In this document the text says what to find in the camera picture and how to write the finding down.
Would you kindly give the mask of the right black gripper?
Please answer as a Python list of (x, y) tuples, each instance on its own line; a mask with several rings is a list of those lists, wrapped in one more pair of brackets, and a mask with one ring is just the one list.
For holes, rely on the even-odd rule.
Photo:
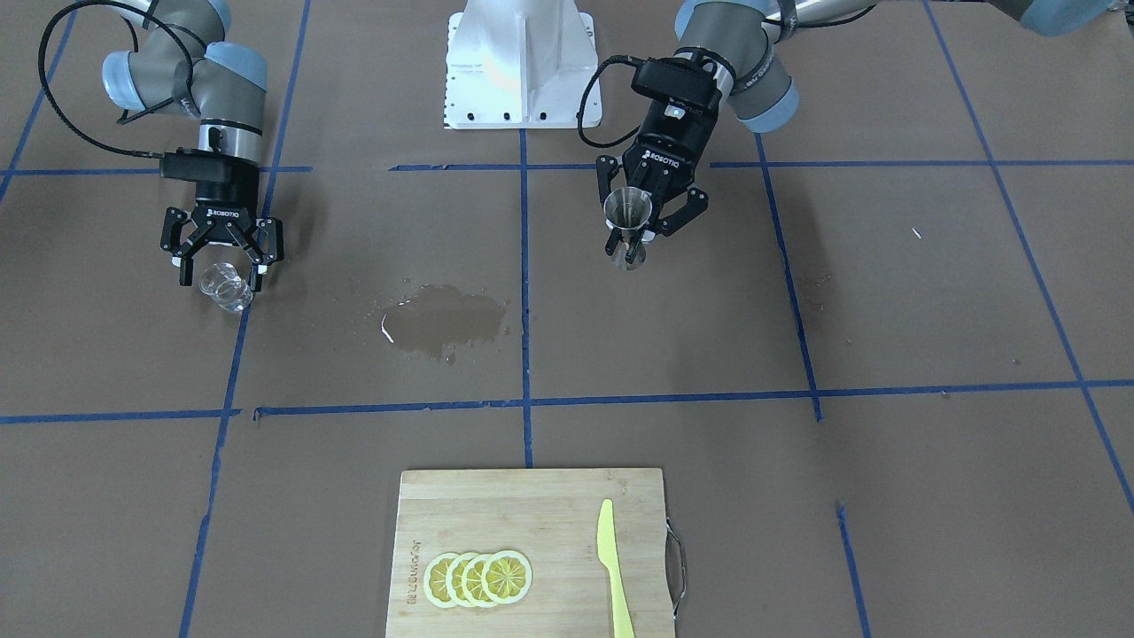
[(226, 233), (228, 222), (246, 233), (246, 255), (252, 262), (248, 284), (262, 291), (271, 265), (286, 258), (284, 223), (276, 218), (259, 218), (260, 173), (236, 175), (230, 182), (195, 182), (193, 211), (168, 207), (166, 226), (159, 239), (162, 250), (174, 257), (179, 269), (179, 284), (193, 284), (194, 260), (206, 246), (206, 222), (215, 219), (215, 229)]

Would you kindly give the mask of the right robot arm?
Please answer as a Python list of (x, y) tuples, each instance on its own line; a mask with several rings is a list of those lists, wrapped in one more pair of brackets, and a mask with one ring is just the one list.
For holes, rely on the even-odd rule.
[(259, 216), (266, 60), (227, 41), (225, 1), (122, 1), (113, 10), (146, 33), (136, 50), (110, 53), (102, 65), (103, 88), (122, 108), (122, 121), (164, 113), (198, 122), (195, 148), (159, 161), (160, 175), (195, 187), (191, 211), (167, 210), (159, 246), (179, 269), (181, 286), (193, 282), (204, 246), (239, 247), (259, 292), (268, 267), (284, 258), (284, 226)]

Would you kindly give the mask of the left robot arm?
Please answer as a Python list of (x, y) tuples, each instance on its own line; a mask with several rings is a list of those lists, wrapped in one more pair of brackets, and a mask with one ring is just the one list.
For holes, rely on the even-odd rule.
[(725, 110), (748, 141), (794, 129), (789, 168), (1129, 165), (1131, 40), (1110, 1), (686, 1), (672, 54), (613, 54), (644, 120), (596, 160), (606, 252), (628, 267), (708, 205), (695, 173)]

